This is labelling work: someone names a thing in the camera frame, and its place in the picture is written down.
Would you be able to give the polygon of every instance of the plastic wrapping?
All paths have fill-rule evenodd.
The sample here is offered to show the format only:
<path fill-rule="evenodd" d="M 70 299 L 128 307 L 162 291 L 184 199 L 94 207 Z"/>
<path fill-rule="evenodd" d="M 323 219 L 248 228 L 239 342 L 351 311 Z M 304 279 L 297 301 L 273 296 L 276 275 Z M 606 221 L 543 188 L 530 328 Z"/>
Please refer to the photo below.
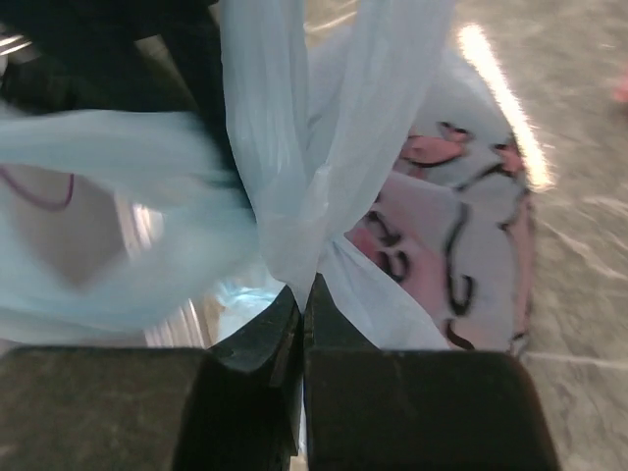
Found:
<path fill-rule="evenodd" d="M 309 124 L 314 129 L 328 107 L 338 103 L 351 38 L 350 27 L 341 24 L 350 23 L 350 17 L 320 20 L 317 30 L 333 33 L 323 42 L 319 37 L 312 41 L 318 42 L 309 57 Z M 315 22 L 308 20 L 306 30 L 308 24 L 312 28 Z M 508 122 L 470 65 L 446 50 L 435 75 L 408 140 L 394 152 L 397 161 L 383 185 L 384 201 L 378 198 L 347 236 L 378 266 L 392 271 L 392 278 L 430 314 L 450 346 L 518 354 L 528 338 L 534 241 L 522 158 Z M 324 146 L 322 141 L 311 138 L 309 145 Z M 375 213 L 383 214 L 385 222 L 375 220 Z M 392 240 L 397 234 L 403 238 Z M 381 236 L 388 239 L 384 246 L 378 242 Z M 395 276 L 403 269 L 398 255 L 412 264 L 401 278 Z M 340 264 L 337 273 L 353 267 L 353 261 Z M 348 277 L 356 292 L 363 287 L 360 276 Z M 345 280 L 329 273 L 326 277 L 332 288 Z M 231 287 L 232 307 L 226 313 L 243 324 L 258 311 L 237 304 L 239 291 Z M 251 288 L 240 286 L 249 303 L 254 292 L 271 297 L 279 289 Z M 378 305 L 379 294 L 364 289 L 361 295 Z M 337 289 L 336 301 L 355 309 L 343 296 Z M 390 332 L 387 327 L 383 332 Z M 404 343 L 401 335 L 389 340 L 391 347 L 420 345 Z"/>
<path fill-rule="evenodd" d="M 360 2 L 335 99 L 310 101 L 309 114 L 298 7 L 221 4 L 228 131 L 262 256 L 301 308 L 322 273 L 340 311 L 379 347 L 446 347 L 426 312 L 343 234 L 369 208 L 405 141 L 442 56 L 453 2 Z"/>
<path fill-rule="evenodd" d="M 211 142 L 190 115 L 77 112 L 16 118 L 7 113 L 0 122 L 5 168 L 19 172 L 28 165 L 88 177 L 162 210 L 163 227 L 149 250 L 110 263 L 77 288 L 28 245 L 25 228 L 16 223 L 25 201 L 1 186 L 4 339 L 67 342 L 138 332 L 255 254 L 250 209 L 231 185 L 232 176 L 216 170 L 222 167 L 217 156 L 212 160 Z"/>

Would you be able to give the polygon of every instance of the gray floor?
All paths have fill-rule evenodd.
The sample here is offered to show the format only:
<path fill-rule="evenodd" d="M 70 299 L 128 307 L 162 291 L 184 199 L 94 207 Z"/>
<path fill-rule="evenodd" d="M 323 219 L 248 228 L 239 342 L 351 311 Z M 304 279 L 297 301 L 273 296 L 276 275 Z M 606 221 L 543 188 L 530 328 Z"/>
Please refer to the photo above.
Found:
<path fill-rule="evenodd" d="M 312 42 L 355 3 L 311 1 Z M 459 0 L 452 40 L 490 83 L 538 190 L 524 361 L 563 468 L 626 470 L 628 108 L 610 97 L 628 66 L 628 2 Z"/>

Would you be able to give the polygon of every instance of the pink object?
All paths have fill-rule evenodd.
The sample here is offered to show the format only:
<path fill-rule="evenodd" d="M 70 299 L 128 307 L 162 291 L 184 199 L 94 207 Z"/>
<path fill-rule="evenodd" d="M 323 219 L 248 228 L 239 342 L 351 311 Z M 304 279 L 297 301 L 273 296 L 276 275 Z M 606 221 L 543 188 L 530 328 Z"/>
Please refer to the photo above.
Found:
<path fill-rule="evenodd" d="M 509 139 L 506 144 L 497 144 L 493 146 L 494 152 L 501 157 L 503 170 L 516 176 L 519 172 L 524 170 L 523 157 L 519 151 L 519 147 L 514 140 L 514 137 Z"/>
<path fill-rule="evenodd" d="M 440 123 L 443 137 L 411 135 L 403 144 L 395 170 L 423 180 L 424 169 L 436 167 L 461 157 L 465 153 L 464 144 L 470 140 L 468 131 L 456 128 L 450 123 Z"/>
<path fill-rule="evenodd" d="M 628 71 L 626 71 L 621 83 L 615 90 L 615 99 L 622 103 L 628 103 Z"/>
<path fill-rule="evenodd" d="M 519 200 L 514 221 L 506 226 L 512 238 L 519 267 L 519 282 L 515 304 L 515 335 L 528 330 L 532 271 L 534 265 L 534 231 L 532 227 L 532 201 L 526 192 Z"/>
<path fill-rule="evenodd" d="M 445 261 L 415 231 L 416 215 L 396 205 L 395 195 L 389 191 L 403 192 L 403 188 L 398 179 L 391 181 L 393 178 L 347 237 L 434 317 L 445 305 Z"/>

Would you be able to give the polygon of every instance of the purple string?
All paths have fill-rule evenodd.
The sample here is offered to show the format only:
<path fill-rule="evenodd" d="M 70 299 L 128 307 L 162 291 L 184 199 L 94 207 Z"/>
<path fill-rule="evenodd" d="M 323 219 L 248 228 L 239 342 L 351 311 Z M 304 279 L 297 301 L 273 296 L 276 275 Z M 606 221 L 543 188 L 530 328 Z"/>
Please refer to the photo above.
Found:
<path fill-rule="evenodd" d="M 36 194 L 31 193 L 22 186 L 19 182 L 17 182 L 9 173 L 9 171 L 0 166 L 0 179 L 4 180 L 4 182 L 15 192 L 17 196 L 21 199 L 27 201 L 31 205 L 42 209 L 44 211 L 49 211 L 51 213 L 55 213 L 58 211 L 63 211 L 66 209 L 70 202 L 72 201 L 72 197 L 75 191 L 75 175 L 70 174 L 70 181 L 68 183 L 68 191 L 66 193 L 66 197 L 62 201 L 50 201 L 45 198 L 41 198 Z"/>

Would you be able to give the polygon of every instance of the light blue plastic bag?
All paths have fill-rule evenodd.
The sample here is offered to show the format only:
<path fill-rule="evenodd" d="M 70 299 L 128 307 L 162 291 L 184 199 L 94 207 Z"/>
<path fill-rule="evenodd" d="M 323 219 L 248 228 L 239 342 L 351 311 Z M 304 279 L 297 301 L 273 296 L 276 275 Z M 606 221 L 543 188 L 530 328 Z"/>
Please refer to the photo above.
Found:
<path fill-rule="evenodd" d="M 319 88 L 317 109 L 306 99 L 302 2 L 221 2 L 228 131 L 262 256 L 301 308 L 322 273 L 340 311 L 379 347 L 446 348 L 423 308 L 343 234 L 393 167 L 453 3 L 362 0 L 341 87 L 331 101 Z"/>
<path fill-rule="evenodd" d="M 250 209 L 191 115 L 88 111 L 22 118 L 5 110 L 4 117 L 2 164 L 86 176 L 163 210 L 164 227 L 149 250 L 78 292 L 22 243 L 12 224 L 15 195 L 0 185 L 0 338 L 65 342 L 140 331 L 256 253 Z"/>
<path fill-rule="evenodd" d="M 342 235 L 367 211 L 405 141 L 453 0 L 362 0 L 341 87 L 321 108 L 309 99 L 302 1 L 221 9 L 228 131 L 257 232 L 188 114 L 0 123 L 0 164 L 84 175 L 165 211 L 161 239 L 85 293 L 29 254 L 0 213 L 2 337 L 68 341 L 154 325 L 249 260 L 259 240 L 271 274 L 301 308 L 321 272 L 340 310 L 375 345 L 446 348 L 427 313 Z M 9 199 L 0 192 L 0 204 Z"/>

